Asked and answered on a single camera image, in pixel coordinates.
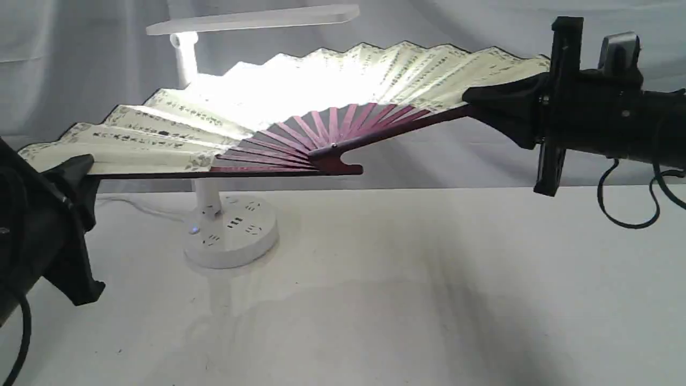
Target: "white table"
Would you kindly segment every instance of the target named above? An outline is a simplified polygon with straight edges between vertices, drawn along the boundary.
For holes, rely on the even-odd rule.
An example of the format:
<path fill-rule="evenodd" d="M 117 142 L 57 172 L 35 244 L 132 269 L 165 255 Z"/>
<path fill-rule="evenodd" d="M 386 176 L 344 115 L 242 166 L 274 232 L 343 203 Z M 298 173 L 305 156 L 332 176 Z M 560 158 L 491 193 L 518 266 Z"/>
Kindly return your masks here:
<path fill-rule="evenodd" d="M 629 231 L 594 188 L 259 195 L 281 241 L 233 271 L 189 268 L 180 223 L 99 208 L 88 245 L 106 290 L 74 308 L 36 285 L 18 385 L 683 385 L 686 213 L 665 200 Z M 626 220 L 652 211 L 645 187 L 607 199 Z M 2 378 L 19 322 L 0 330 Z"/>

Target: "white fabric backdrop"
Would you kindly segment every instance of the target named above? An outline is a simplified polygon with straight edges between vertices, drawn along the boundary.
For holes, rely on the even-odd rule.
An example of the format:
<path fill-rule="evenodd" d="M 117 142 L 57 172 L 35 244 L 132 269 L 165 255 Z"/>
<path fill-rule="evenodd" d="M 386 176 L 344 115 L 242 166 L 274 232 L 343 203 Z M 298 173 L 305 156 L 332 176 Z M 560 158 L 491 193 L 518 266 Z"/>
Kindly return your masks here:
<path fill-rule="evenodd" d="M 0 4 L 0 134 L 13 146 L 53 140 L 77 121 L 100 122 L 118 103 L 137 104 L 176 83 L 165 36 L 145 26 L 170 17 L 359 3 L 351 23 L 324 27 L 203 34 L 198 60 L 221 74 L 238 60 L 262 63 L 279 52 L 345 50 L 360 41 L 389 46 L 453 43 L 476 50 L 498 45 L 520 56 L 548 54 L 558 15 L 586 17 L 583 67 L 598 61 L 602 37 L 636 31 L 643 43 L 646 88 L 686 85 L 686 1 L 656 0 L 5 0 Z M 537 152 L 519 149 L 470 120 L 425 128 L 350 154 L 362 177 L 227 179 L 224 188 L 334 189 L 529 186 Z M 609 165 L 572 153 L 565 185 L 593 185 Z M 626 162 L 610 183 L 647 183 L 646 165 Z M 105 190 L 183 190 L 188 181 L 111 182 Z"/>

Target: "folding fan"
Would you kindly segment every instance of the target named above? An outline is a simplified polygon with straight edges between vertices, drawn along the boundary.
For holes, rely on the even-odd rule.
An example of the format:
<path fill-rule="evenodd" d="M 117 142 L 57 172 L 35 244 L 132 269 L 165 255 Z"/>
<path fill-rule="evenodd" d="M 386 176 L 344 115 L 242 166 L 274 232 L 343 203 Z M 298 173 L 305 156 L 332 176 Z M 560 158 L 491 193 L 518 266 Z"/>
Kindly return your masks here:
<path fill-rule="evenodd" d="M 238 63 L 184 90 L 161 89 L 142 106 L 117 106 L 101 124 L 79 123 L 58 141 L 25 147 L 38 171 L 90 153 L 104 178 L 360 174 L 347 150 L 466 115 L 469 87 L 547 71 L 544 56 L 492 47 L 387 49 L 360 44 Z"/>

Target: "lamp base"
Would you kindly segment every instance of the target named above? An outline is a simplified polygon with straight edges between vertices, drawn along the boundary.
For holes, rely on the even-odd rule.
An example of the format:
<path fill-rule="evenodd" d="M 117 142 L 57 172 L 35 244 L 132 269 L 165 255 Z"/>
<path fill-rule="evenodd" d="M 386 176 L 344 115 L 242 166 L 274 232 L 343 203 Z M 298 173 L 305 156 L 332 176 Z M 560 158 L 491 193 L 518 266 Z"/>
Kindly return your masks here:
<path fill-rule="evenodd" d="M 202 219 L 184 248 L 186 257 L 205 268 L 229 269 L 261 257 L 279 239 L 276 212 L 254 196 L 228 196 L 212 219 Z"/>

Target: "white desk lamp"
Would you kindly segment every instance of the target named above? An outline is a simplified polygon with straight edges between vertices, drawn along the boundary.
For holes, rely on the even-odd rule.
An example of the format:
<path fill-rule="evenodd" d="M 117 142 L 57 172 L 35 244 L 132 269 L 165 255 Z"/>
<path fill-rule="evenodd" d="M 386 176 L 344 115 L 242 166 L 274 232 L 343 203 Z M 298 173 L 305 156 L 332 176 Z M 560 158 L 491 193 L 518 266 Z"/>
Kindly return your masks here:
<path fill-rule="evenodd" d="M 174 19 L 151 25 L 146 32 L 169 35 L 176 50 L 179 87 L 183 89 L 198 75 L 198 32 L 345 23 L 358 15 L 357 5 L 322 5 Z M 194 179 L 193 186 L 199 221 L 185 253 L 194 262 L 217 269 L 245 265 L 266 253 L 278 240 L 276 214 L 265 201 L 236 196 L 222 202 L 216 179 Z"/>

